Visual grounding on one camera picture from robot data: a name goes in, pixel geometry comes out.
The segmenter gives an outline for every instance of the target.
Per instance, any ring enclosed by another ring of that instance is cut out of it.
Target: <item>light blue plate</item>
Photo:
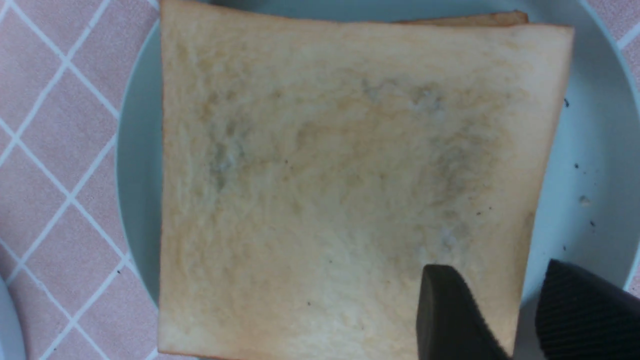
[[[640,119],[633,77],[591,8],[573,0],[235,0],[287,17],[410,20],[518,9],[531,22],[576,29],[572,72],[541,193],[524,284],[517,359],[539,359],[533,316],[550,258],[571,261],[618,286],[637,268]],[[156,25],[129,80],[118,131],[116,177],[131,253],[151,298],[159,293],[162,72]],[[580,203],[585,196],[590,206]]]

